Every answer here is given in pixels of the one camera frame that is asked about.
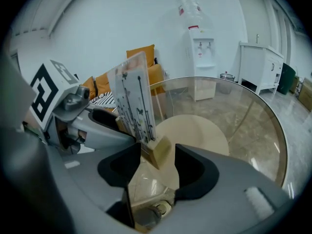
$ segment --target round glass tabletop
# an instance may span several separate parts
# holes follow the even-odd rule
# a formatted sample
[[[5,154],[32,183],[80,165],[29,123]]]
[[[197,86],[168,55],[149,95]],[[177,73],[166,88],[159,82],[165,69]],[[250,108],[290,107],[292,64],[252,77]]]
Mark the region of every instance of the round glass tabletop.
[[[249,89],[218,78],[188,77],[151,85],[157,128],[174,143],[250,163],[282,186],[287,167],[283,129]]]

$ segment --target green chair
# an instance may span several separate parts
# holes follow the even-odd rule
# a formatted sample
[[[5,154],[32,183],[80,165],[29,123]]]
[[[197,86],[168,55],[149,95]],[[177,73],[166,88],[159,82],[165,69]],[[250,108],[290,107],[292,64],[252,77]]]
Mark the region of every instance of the green chair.
[[[296,71],[284,63],[281,78],[279,80],[279,85],[277,87],[278,92],[284,95],[287,94],[293,84],[293,79],[295,75]]]

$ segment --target black and white pillow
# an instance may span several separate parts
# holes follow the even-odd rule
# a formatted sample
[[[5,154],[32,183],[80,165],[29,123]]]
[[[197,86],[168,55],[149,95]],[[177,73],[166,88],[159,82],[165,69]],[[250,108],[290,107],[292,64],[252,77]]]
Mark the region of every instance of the black and white pillow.
[[[112,92],[100,94],[98,97],[95,97],[90,102],[104,108],[116,107]]]

